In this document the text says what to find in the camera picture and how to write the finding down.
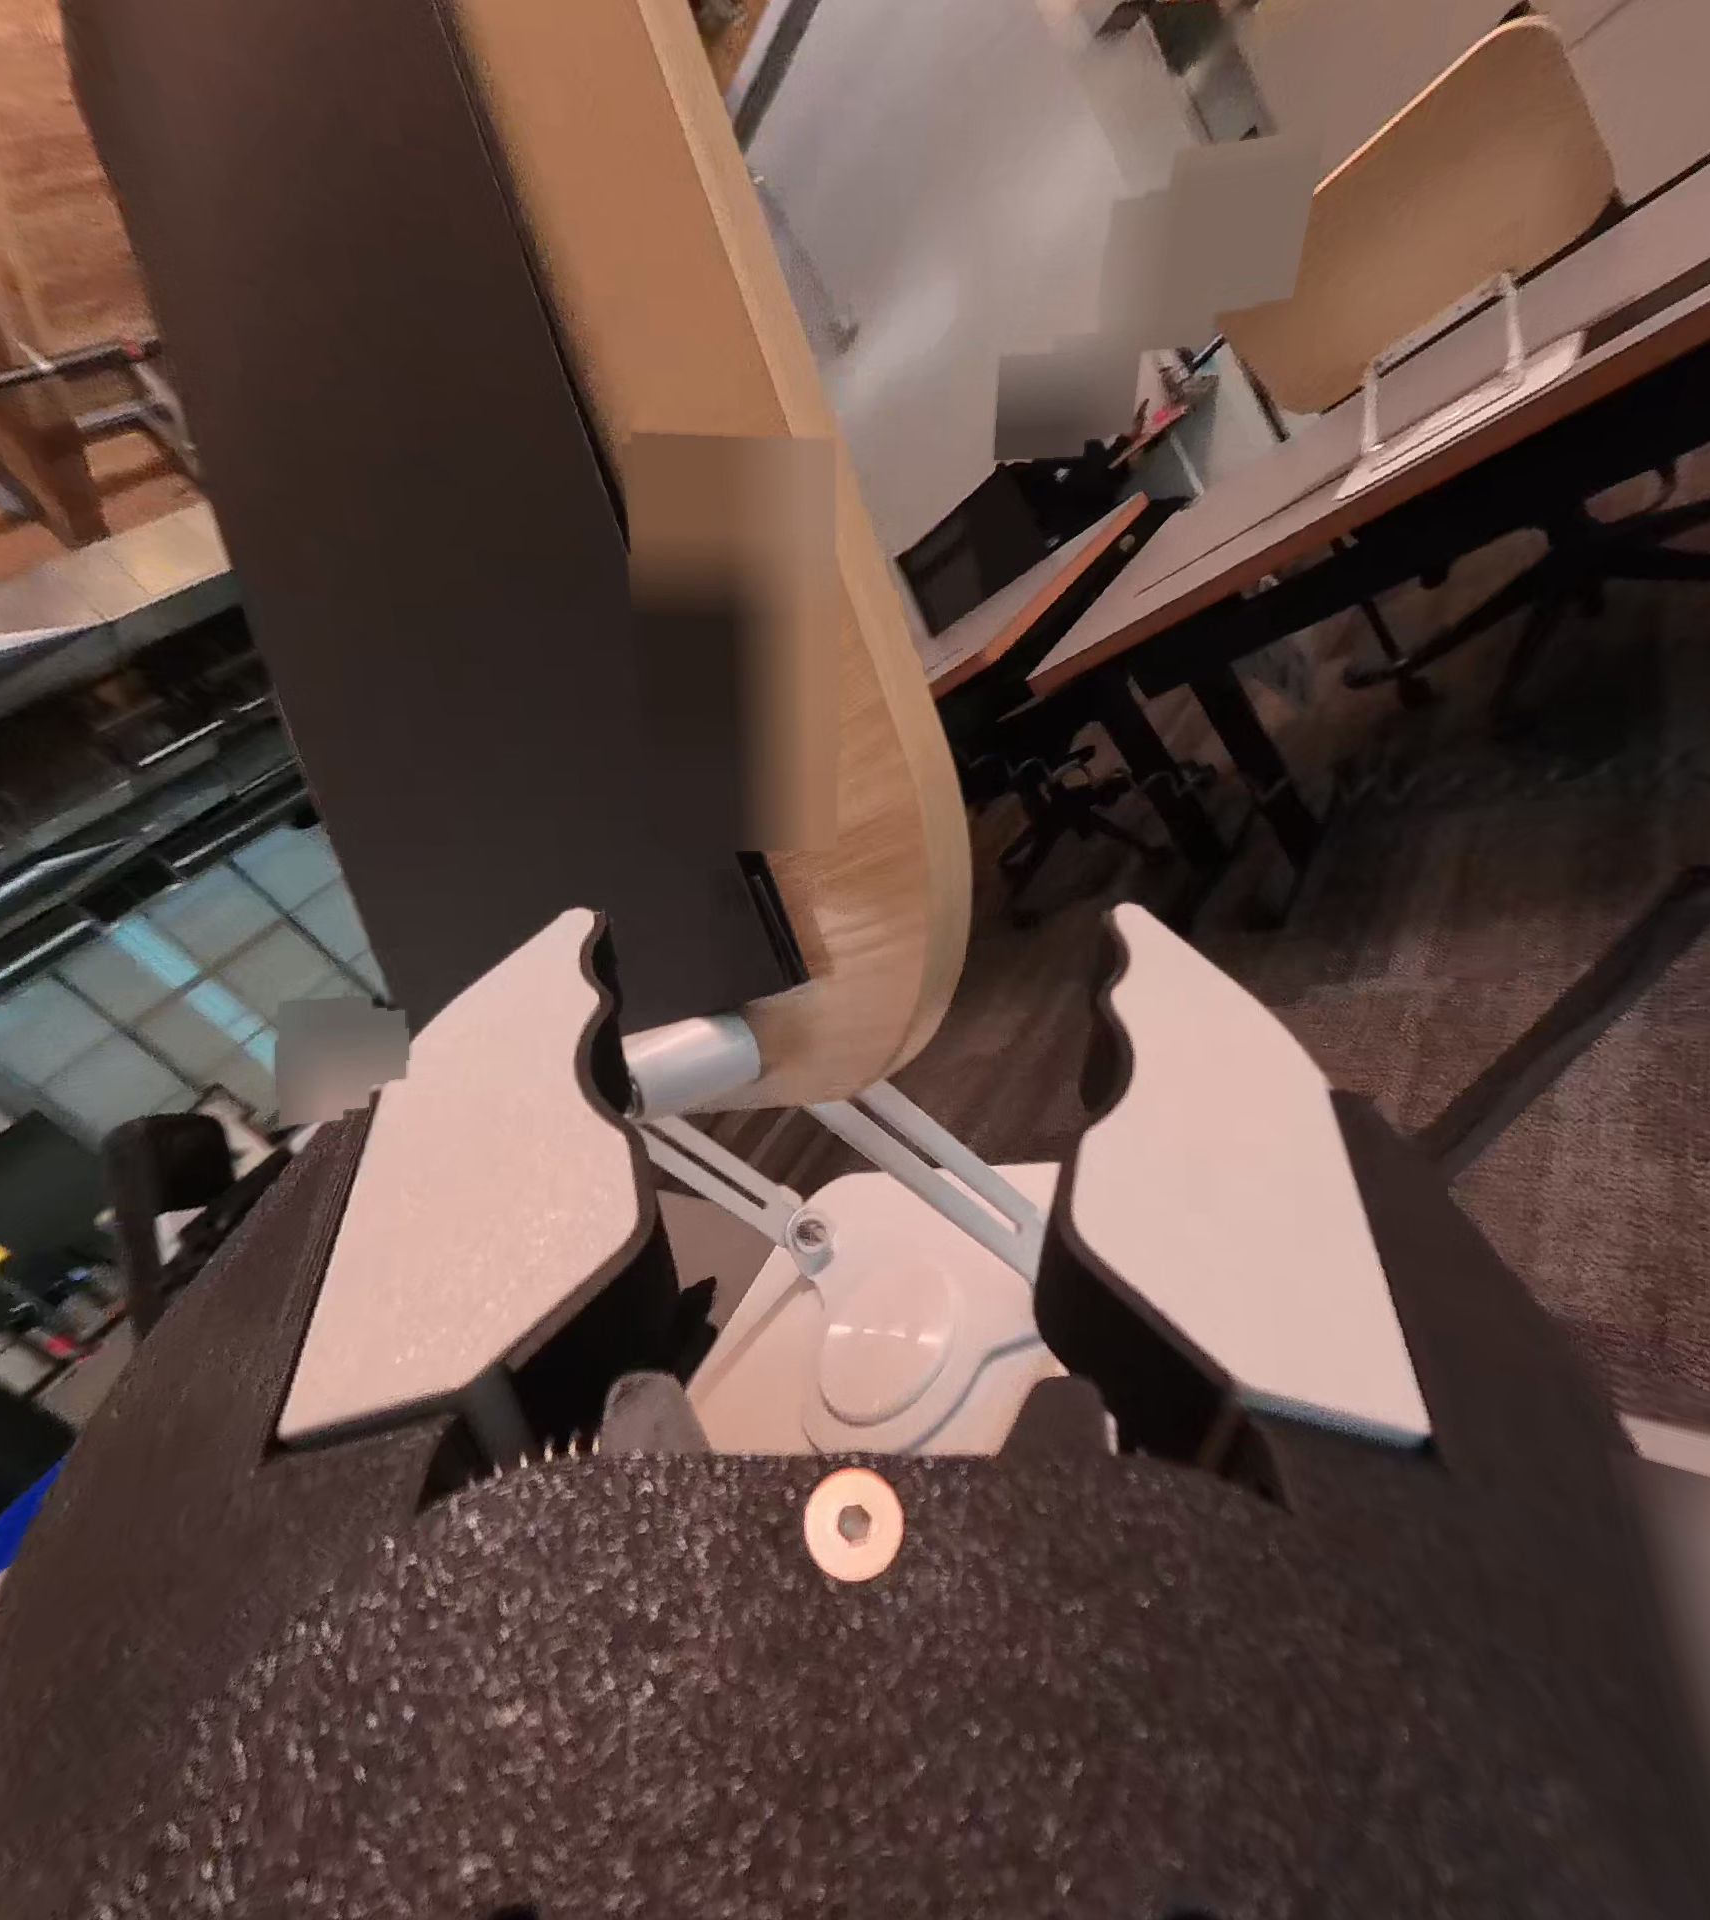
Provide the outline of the wooden desk black frame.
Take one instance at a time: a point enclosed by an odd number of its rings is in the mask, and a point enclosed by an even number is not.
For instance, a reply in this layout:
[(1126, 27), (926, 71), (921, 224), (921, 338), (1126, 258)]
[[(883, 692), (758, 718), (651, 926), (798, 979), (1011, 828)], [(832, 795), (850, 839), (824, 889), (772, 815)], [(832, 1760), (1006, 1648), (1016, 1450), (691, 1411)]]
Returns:
[(1025, 681), (1092, 606), (1154, 526), (1155, 503), (1144, 491), (1122, 493), (1104, 521), (930, 642), (938, 663), (926, 685), (965, 806), (1020, 800), (1021, 808), (1020, 839), (997, 855), (1016, 926), (1040, 924), (1025, 891), (1065, 839), (1109, 839), (1147, 862), (1164, 859), (1155, 844), (1114, 820), (1134, 779), (1126, 770), (1091, 775), (1092, 747), (1078, 747), (1091, 723), (1040, 709)]
[(1237, 671), (1284, 636), (1348, 610), (1387, 586), (1448, 583), (1449, 564), (1510, 531), (1540, 531), (1541, 559), (1491, 590), (1442, 636), (1385, 663), (1348, 667), (1348, 686), (1393, 685), (1404, 703), (1413, 685), (1524, 610), (1498, 714), (1510, 718), (1535, 657), (1568, 606), (1596, 606), (1609, 583), (1710, 583), (1710, 554), (1678, 547), (1710, 526), (1710, 497), (1596, 521), (1587, 503), (1640, 473), (1678, 479), (1678, 461), (1710, 445), (1710, 255), (1640, 291), (1632, 303), (1574, 333), (1572, 366), (1463, 434), (1425, 445), (1409, 464), (1374, 470), (1353, 493), (1342, 479), (1279, 507), (1203, 559), (1203, 513), (1163, 526), (1139, 564), (1114, 578), (1070, 636), (1033, 671), (1040, 703), (1070, 703), (1107, 731), (1133, 779), (1154, 792), (1163, 820), (1192, 846), (1203, 815), (1171, 750), (1155, 740), (1144, 697), (1185, 686), (1230, 750), (1279, 862), (1252, 911), (1258, 926), (1288, 918), (1308, 875), (1326, 815), (1308, 800)]

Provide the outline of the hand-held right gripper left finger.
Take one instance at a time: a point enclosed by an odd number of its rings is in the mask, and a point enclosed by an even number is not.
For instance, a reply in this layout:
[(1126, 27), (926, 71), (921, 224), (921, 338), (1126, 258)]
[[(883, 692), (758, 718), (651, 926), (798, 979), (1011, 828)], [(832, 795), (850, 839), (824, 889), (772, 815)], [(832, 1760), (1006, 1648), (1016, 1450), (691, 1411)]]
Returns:
[(651, 1240), (629, 1096), (597, 1080), (605, 918), (563, 911), (410, 1044), (372, 1105), (283, 1404), (283, 1447), (452, 1411), (546, 1447), (513, 1373)]

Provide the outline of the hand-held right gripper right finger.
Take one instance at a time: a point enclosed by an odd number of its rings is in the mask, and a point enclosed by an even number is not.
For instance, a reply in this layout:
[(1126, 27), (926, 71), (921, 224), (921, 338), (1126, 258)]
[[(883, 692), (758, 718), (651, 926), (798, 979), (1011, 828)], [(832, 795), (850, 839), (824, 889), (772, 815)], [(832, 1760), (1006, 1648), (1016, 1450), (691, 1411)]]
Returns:
[(1305, 1044), (1139, 904), (1107, 915), (1091, 1122), (1059, 1164), (1035, 1330), (1126, 1447), (1240, 1417), (1435, 1435), (1331, 1090)]

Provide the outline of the black office chair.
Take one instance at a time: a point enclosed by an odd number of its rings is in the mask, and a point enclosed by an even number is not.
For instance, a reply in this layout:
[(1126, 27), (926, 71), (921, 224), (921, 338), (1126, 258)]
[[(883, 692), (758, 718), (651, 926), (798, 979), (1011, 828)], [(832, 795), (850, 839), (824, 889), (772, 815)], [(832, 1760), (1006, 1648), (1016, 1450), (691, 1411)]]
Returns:
[(127, 1119), (102, 1142), (135, 1340), (214, 1263), (290, 1161), (283, 1142), (237, 1172), (223, 1119), (200, 1110)]

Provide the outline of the wooden pillar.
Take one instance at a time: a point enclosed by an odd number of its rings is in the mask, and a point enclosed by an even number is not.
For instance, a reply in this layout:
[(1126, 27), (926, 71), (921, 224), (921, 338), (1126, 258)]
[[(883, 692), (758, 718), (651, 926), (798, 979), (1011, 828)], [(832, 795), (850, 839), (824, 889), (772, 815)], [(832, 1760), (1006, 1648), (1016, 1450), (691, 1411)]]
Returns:
[[(0, 0), (0, 375), (152, 335), (116, 199), (76, 108), (49, 0)], [(83, 421), (140, 400), (121, 370), (0, 396), (0, 578), (200, 503), (141, 423)]]

